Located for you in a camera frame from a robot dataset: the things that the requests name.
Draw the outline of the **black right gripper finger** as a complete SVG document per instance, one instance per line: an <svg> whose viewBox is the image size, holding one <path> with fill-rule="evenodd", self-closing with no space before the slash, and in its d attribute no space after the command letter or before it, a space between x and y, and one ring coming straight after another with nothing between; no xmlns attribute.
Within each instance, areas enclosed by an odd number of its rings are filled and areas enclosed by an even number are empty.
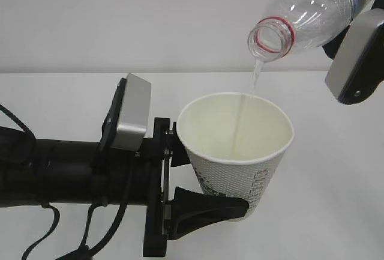
<svg viewBox="0 0 384 260"><path fill-rule="evenodd" d="M349 27L346 27L329 43L326 43L322 46L323 51L329 59L333 60L335 58L348 30Z"/></svg>

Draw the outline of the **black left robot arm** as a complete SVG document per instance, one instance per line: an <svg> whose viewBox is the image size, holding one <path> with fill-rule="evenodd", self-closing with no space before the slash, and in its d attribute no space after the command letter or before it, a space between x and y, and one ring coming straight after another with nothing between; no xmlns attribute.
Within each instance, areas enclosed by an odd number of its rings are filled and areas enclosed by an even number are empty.
<svg viewBox="0 0 384 260"><path fill-rule="evenodd" d="M145 257L163 257L167 243L195 230L241 218L248 202L221 193L204 195L177 187L168 198L169 169L190 160L168 118L156 118L151 138L136 152L96 142L37 139L20 130L1 128L1 206L53 203L119 206L111 228L90 248L85 243L67 259L91 259L113 237L128 205L144 205Z"/></svg>

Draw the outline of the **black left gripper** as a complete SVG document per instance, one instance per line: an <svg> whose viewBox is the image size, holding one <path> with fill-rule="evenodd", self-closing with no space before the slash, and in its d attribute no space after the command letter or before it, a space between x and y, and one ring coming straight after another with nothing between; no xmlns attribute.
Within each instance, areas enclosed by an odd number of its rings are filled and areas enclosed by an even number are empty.
<svg viewBox="0 0 384 260"><path fill-rule="evenodd" d="M169 200L171 166L191 163L169 118L155 118L153 135L143 140L140 159L148 164L144 181L146 220L143 256L165 256L170 239L180 239L205 226L245 216L249 204L241 198L204 195L183 188L175 189Z"/></svg>

